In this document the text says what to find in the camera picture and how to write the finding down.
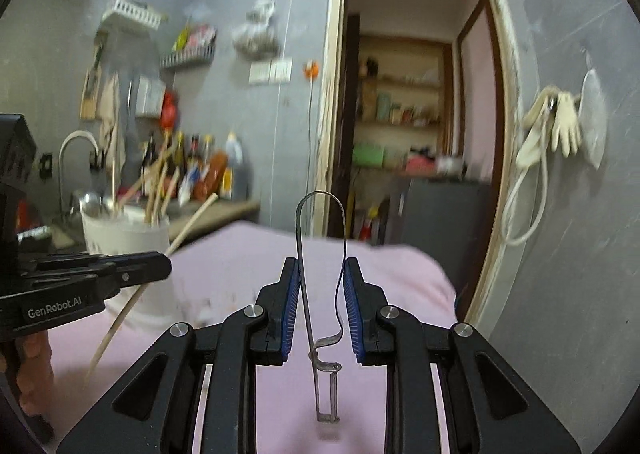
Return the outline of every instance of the shelf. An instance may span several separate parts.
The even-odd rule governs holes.
[[[186,48],[163,56],[160,59],[161,69],[186,69],[194,66],[210,64],[213,61],[214,47]]]
[[[123,31],[146,33],[157,31],[162,15],[154,10],[143,8],[127,0],[115,0],[102,15],[100,27],[120,28]]]
[[[430,121],[427,125],[404,125],[402,123],[389,123],[388,121],[379,121],[373,119],[370,121],[364,121],[361,119],[356,120],[356,125],[362,125],[364,127],[393,127],[394,129],[407,129],[407,130],[429,130],[435,129],[440,126],[439,121]]]
[[[374,167],[374,166],[361,166],[361,165],[351,165],[354,169],[362,169],[362,170],[376,170],[378,172],[384,172],[387,174],[394,174],[397,176],[402,176],[403,178],[443,178],[445,177],[443,174],[438,174],[435,170],[428,172],[407,172],[404,169],[385,169],[384,167]]]
[[[422,82],[409,82],[402,78],[394,78],[392,76],[364,76],[362,78],[366,82],[375,82],[377,85],[389,85],[391,87],[406,87],[428,90],[431,92],[442,92],[441,85],[433,85]]]

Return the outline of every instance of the faucet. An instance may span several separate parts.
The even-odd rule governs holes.
[[[62,192],[63,192],[63,178],[64,178],[63,157],[65,154],[66,146],[69,144],[71,140],[75,138],[84,138],[85,140],[88,140],[94,146],[96,159],[97,160],[100,159],[99,158],[100,148],[98,147],[98,142],[95,140],[95,136],[91,134],[88,130],[74,130],[62,142],[62,145],[60,146],[60,153],[58,154],[58,209],[60,210],[60,217],[62,218],[63,221],[68,215],[68,211],[66,211],[62,207]]]

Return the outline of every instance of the white bucket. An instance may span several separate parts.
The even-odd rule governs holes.
[[[169,247],[168,220],[152,227],[144,223],[144,212],[133,207],[126,207],[116,219],[95,218],[83,212],[82,225],[89,253],[164,253]],[[123,288],[118,295],[106,300],[105,306],[110,312],[119,313],[137,289],[137,286]],[[184,321],[171,276],[151,283],[126,318],[130,325],[148,331],[165,331],[174,323]]]

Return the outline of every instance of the glove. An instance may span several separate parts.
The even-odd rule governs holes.
[[[53,392],[53,369],[49,335],[41,331],[22,341],[24,354],[16,376],[20,389],[20,407],[27,416],[44,414],[49,410]],[[0,354],[0,372],[6,371],[6,360]]]
[[[564,157],[569,156],[570,151],[573,154],[577,153],[582,143],[578,115],[575,112],[575,98],[570,92],[561,92],[558,95],[558,108],[552,130],[551,150],[556,151],[558,141],[562,146]]]
[[[548,111],[550,98],[556,96],[560,90],[553,85],[545,87],[536,98],[529,112],[522,119],[523,129],[529,129],[529,135],[520,147],[516,156],[516,166],[526,170],[538,163],[542,153],[546,152],[554,123],[554,114]],[[546,117],[545,148],[542,148],[542,126]]]

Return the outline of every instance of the kitchen counter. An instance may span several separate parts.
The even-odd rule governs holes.
[[[174,209],[170,206],[169,217],[169,241],[174,240],[187,224],[191,216],[198,210],[200,203],[192,201],[186,206]],[[192,243],[196,239],[204,237],[234,221],[243,219],[255,219],[260,211],[260,201],[215,201],[191,227],[183,244]],[[82,221],[77,218],[74,225],[62,225],[59,222],[50,223],[54,234],[53,248],[65,253],[81,253],[86,250],[84,245],[84,232]]]
[[[174,217],[169,214],[169,240],[174,240],[187,224],[191,216],[199,208],[199,203],[189,203],[181,215]],[[185,243],[190,243],[196,239],[222,228],[229,223],[241,219],[250,219],[260,211],[260,201],[225,201],[219,199],[214,202],[191,227],[187,234]]]

